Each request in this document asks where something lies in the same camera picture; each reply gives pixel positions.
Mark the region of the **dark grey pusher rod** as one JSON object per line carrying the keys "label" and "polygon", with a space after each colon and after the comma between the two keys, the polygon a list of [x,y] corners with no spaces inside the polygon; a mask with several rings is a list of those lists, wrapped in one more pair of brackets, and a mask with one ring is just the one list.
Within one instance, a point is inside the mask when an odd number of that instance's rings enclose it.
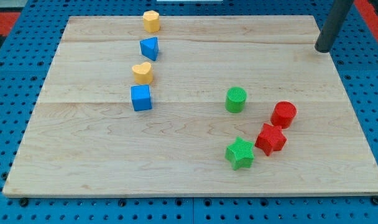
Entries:
{"label": "dark grey pusher rod", "polygon": [[342,28],[354,0],[334,0],[331,10],[315,42],[315,50],[328,53]]}

